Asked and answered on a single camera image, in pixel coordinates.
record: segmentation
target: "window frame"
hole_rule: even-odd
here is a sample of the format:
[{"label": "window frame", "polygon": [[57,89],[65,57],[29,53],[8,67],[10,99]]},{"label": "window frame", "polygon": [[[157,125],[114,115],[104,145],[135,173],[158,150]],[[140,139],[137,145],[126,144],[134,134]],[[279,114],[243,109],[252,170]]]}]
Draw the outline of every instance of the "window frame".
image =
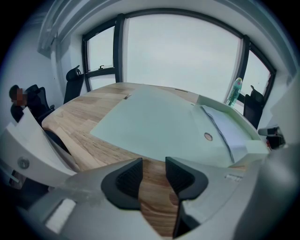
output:
[{"label": "window frame", "polygon": [[[228,93],[235,81],[238,77],[244,79],[245,72],[247,69],[248,64],[248,57],[249,51],[251,50],[258,59],[266,66],[266,68],[270,72],[270,77],[268,80],[268,85],[264,94],[264,105],[266,104],[270,92],[272,90],[275,76],[276,76],[276,69],[272,66],[270,61],[265,57],[263,52],[259,50],[256,45],[251,41],[250,37],[247,35],[242,34],[235,28],[231,27],[230,25],[205,14],[201,14],[194,11],[184,10],[184,9],[177,9],[177,8],[151,8],[146,10],[139,10],[134,11],[127,14],[119,14],[115,18],[95,27],[87,34],[82,36],[82,63],[83,63],[83,71],[85,74],[85,83],[87,87],[87,91],[91,91],[89,78],[94,76],[100,75],[108,75],[108,74],[115,74],[116,83],[123,82],[123,28],[124,28],[124,21],[126,18],[143,16],[143,15],[153,15],[153,14],[172,14],[172,15],[183,15],[189,16],[193,18],[197,18],[200,20],[207,21],[214,25],[217,25],[228,32],[232,33],[233,35],[242,39],[242,43],[240,46],[240,55],[238,61],[238,65],[236,67],[236,72],[234,74],[234,78],[232,79],[231,85],[228,86]],[[90,40],[92,37],[97,35],[98,33],[115,26],[114,35],[113,35],[113,67],[100,69],[92,72],[88,72],[88,56],[87,56],[87,41]],[[245,96],[240,94],[238,97],[238,101],[245,103]]]}]

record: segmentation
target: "person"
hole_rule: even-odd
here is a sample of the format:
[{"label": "person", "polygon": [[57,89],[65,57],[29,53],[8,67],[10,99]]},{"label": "person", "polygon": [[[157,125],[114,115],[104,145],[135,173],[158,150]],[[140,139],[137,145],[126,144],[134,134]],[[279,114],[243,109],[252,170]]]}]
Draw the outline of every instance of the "person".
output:
[{"label": "person", "polygon": [[9,96],[13,102],[10,112],[16,122],[19,122],[23,116],[23,109],[29,107],[32,115],[37,119],[47,111],[46,107],[42,105],[41,99],[35,92],[23,94],[22,88],[14,85],[9,90]]}]

